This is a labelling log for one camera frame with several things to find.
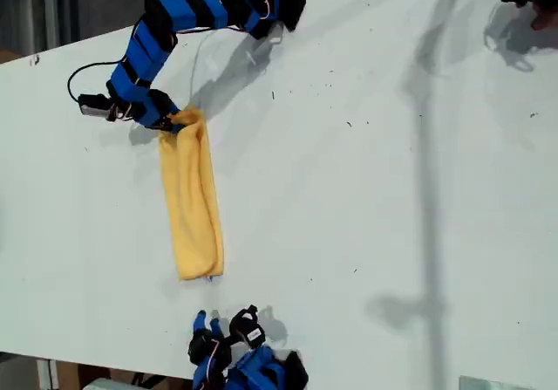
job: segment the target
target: yellow towel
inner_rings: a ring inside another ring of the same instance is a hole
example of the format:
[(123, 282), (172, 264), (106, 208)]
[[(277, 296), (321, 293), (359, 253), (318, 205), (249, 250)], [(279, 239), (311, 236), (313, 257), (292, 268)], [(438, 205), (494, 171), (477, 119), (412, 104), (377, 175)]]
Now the yellow towel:
[(194, 106), (171, 118), (186, 126), (159, 137), (178, 274), (180, 279), (222, 275), (223, 241), (206, 121)]

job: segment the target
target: gray wall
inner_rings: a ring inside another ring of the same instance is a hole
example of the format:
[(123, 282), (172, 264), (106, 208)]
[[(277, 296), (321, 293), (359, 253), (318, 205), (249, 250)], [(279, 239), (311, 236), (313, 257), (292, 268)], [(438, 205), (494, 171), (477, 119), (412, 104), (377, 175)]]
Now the gray wall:
[(33, 13), (33, 5), (38, 1), (40, 0), (0, 0), (0, 48), (22, 55), (35, 51), (37, 14)]

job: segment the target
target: wire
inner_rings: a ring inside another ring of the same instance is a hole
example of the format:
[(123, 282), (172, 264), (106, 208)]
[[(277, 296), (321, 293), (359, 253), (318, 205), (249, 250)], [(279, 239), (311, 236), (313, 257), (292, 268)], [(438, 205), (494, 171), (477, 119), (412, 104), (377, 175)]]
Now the wire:
[[(138, 25), (139, 25), (140, 22), (141, 22), (141, 19), (143, 19), (143, 16), (142, 16), (140, 19), (138, 19), (138, 22), (136, 22), (136, 23), (133, 25), (133, 28), (132, 28), (132, 35), (130, 35), (130, 39), (132, 39), (133, 35), (136, 33), (136, 30), (138, 29)], [(70, 97), (71, 97), (75, 102), (78, 102), (78, 103), (79, 103), (79, 101), (76, 99), (76, 97), (75, 97), (75, 96), (73, 95), (73, 93), (71, 92), (71, 81), (73, 80), (73, 78), (75, 78), (75, 77), (78, 75), (79, 72), (82, 72), (83, 70), (89, 69), (89, 68), (91, 68), (91, 67), (97, 67), (98, 65), (117, 65), (117, 64), (122, 63), (122, 62), (124, 61), (125, 58), (126, 58), (126, 55), (124, 54), (124, 56), (123, 56), (120, 60), (117, 60), (117, 61), (99, 61), (98, 63), (91, 63), (90, 65), (82, 65), (81, 67), (79, 67), (79, 68), (78, 68), (74, 73), (72, 73), (71, 76), (68, 78), (67, 87), (68, 87), (68, 93), (70, 94)]]
[(267, 19), (271, 13), (271, 6), (269, 6), (269, 0), (264, 0), (265, 4), (268, 6), (268, 14), (265, 17), (260, 17), (260, 20)]
[[(239, 30), (238, 28), (233, 28), (232, 26), (225, 26), (220, 28), (221, 30), (231, 30), (236, 32), (246, 32), (245, 30)], [(177, 34), (186, 35), (186, 34), (197, 34), (198, 32), (207, 32), (207, 31), (217, 31), (217, 28), (196, 28), (194, 30), (185, 30), (185, 31), (178, 31)]]
[(218, 340), (214, 340), (214, 342), (216, 342), (215, 344), (215, 348), (213, 348), (213, 352), (211, 352), (211, 356), (209, 357), (209, 361), (208, 361), (208, 369), (206, 370), (206, 379), (209, 381), (209, 367), (211, 367), (211, 361), (213, 360), (213, 357), (215, 356), (215, 354), (217, 353), (217, 348), (219, 347), (219, 341)]

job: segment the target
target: black tape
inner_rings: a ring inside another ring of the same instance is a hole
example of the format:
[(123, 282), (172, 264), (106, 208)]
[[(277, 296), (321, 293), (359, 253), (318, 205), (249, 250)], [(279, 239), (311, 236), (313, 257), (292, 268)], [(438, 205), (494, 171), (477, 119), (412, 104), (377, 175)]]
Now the black tape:
[(125, 58), (124, 61), (122, 61), (122, 67), (126, 71), (128, 78), (130, 78), (132, 83), (134, 83), (136, 86), (145, 87), (147, 89), (151, 87), (150, 81), (141, 79), (140, 76), (138, 76), (138, 73), (135, 71), (132, 63), (130, 63), (130, 60), (128, 58)]
[(196, 26), (213, 28), (215, 17), (203, 0), (186, 0), (195, 13)]

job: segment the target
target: blue foam padding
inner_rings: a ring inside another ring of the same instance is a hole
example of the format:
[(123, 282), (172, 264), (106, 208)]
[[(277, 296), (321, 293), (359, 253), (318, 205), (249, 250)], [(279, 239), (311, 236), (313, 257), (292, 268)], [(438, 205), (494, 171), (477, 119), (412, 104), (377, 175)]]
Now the blue foam padding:
[(148, 89), (137, 86), (132, 82), (122, 64), (116, 66), (111, 76), (112, 85), (116, 93), (127, 102), (143, 102), (147, 97)]

